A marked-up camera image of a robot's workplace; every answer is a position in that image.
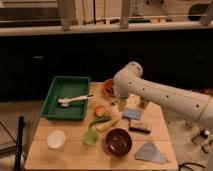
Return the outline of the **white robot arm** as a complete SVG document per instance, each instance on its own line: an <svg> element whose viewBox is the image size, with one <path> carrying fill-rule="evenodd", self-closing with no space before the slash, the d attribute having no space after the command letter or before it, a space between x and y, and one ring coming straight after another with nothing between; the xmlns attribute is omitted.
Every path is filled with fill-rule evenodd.
<svg viewBox="0 0 213 171"><path fill-rule="evenodd" d="M213 132L213 97L202 93L154 83L141 78L142 66L129 62L114 77L114 93L118 99L135 94L200 123Z"/></svg>

